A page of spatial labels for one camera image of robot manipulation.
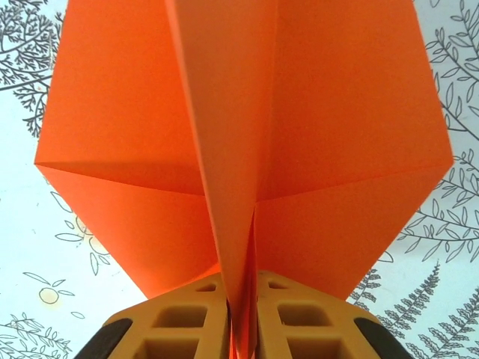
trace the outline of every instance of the orange origami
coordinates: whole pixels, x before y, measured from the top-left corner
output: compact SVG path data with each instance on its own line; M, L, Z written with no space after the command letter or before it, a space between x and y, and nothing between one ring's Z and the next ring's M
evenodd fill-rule
M221 268L245 358L257 268L346 298L443 122L410 0L70 0L35 163L146 296Z

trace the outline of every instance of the wallpaper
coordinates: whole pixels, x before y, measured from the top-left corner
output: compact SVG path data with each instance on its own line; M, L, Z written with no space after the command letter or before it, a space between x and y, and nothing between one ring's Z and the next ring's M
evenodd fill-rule
M479 358L479 0L414 5L454 166L348 302L414 358ZM144 300L33 166L66 8L0 0L0 359L74 358Z

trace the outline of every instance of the branch drawing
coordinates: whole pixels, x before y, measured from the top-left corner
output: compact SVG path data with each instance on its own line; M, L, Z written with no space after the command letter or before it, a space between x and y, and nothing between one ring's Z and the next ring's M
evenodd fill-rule
M479 288L472 294L469 302L466 302L463 306L464 308L457 309L459 316L449 316L450 322L440 322L437 327L429 328L429 332L432 335L431 337L419 334L419 339L430 354L413 343L406 344L407 348L417 359L470 358L460 355L460 351L466 349L466 346L462 342L470 340L469 333L475 331L473 327L478 324ZM472 354L477 353L476 349L477 348L473 347L467 348Z
M13 90L29 116L28 131L38 138L50 89L64 16L39 13L41 0L10 0L0 7L0 91Z
M401 299L401 304L395 304L395 310L386 310L386 316L377 316L382 325L393 335L404 339L403 331L411 330L410 323L416 323L416 316L420 316L422 310L426 309L430 297L434 295L434 288L439 282L439 264L434 266L433 272L408 298Z
M371 269L351 293L350 300L352 304L369 311L369 307L364 303L364 300L376 303L376 297L368 289L379 288L381 286L377 282L379 279L381 279L381 276L377 274L377 269Z
M421 241L431 243L432 247L423 261L431 258L440 248L448 255L447 263L463 251L471 255L470 262L479 256L479 211L465 206L470 200L479 199L479 179L476 175L479 175L479 170L473 165L474 151L462 152L460 156L454 156L454 160L455 166L439 182L434 193L440 194L441 199L456 195L455 204L451 209L445 209L433 198L432 206L429 209L425 209L426 205L420 207L397 237L398 241L413 240L406 253L413 252Z
M61 339L52 327L45 328L25 313L0 324L0 358L68 359L70 341Z
M58 301L60 298L60 295L68 295L68 296L74 296L72 292L69 292L67 290L60 289L58 290L57 287L60 286L65 279L57 280L53 283L50 283L49 281L43 279L40 275L35 274L35 273L30 273L30 272L24 272L24 275L27 277L30 277L32 279L35 279L47 286L43 287L40 289L38 292L38 296L42 300L43 303L45 304L54 304Z
M461 24L462 28L455 34L447 35L444 27L435 30L435 40L426 44L426 50L429 52L430 63L433 68L437 67L441 71L446 64L452 66L447 68L439 76L436 73L437 91L440 94L440 79L453 79L467 84L466 104L469 111L479 116L479 108L470 105L479 82L479 5L474 9L466 9L464 0L457 2L459 9L457 14L451 16L451 19ZM445 98L442 98L441 105L444 110L445 120L448 130L453 132L464 132L470 134L475 140L479 141L479 135L466 125L465 119L469 114L463 114L464 101L461 96L454 96L454 83L448 85Z

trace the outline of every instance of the orange paper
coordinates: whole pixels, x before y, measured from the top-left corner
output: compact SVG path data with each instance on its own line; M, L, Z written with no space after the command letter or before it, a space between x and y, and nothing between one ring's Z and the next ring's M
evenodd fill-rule
M452 163L409 0L70 0L36 165L148 297L346 298Z

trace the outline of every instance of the black rubber edge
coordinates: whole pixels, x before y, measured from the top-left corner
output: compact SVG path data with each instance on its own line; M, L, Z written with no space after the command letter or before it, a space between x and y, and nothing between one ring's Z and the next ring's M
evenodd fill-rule
M413 359L394 335L381 324L366 318L356 318L354 323L381 359Z
M119 319L102 327L75 356L75 359L108 359L132 326L131 319Z

